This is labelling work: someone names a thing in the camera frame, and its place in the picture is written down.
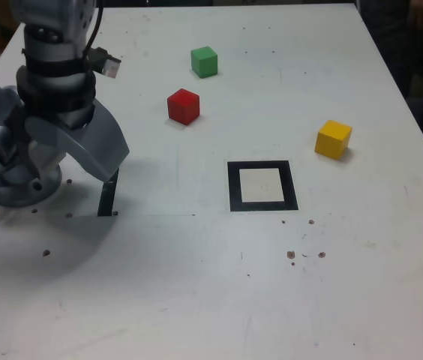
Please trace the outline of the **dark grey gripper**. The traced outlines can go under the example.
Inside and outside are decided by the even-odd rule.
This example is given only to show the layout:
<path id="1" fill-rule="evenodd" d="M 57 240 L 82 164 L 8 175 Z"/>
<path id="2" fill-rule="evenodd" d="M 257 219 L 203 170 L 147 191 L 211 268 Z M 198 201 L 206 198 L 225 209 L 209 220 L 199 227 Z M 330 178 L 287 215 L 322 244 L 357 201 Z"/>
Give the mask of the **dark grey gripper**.
<path id="1" fill-rule="evenodd" d="M 56 123 L 30 116 L 25 130 L 38 143 L 69 154 L 102 182 L 114 175 L 130 152 L 118 122 L 99 101 L 58 113 Z"/>

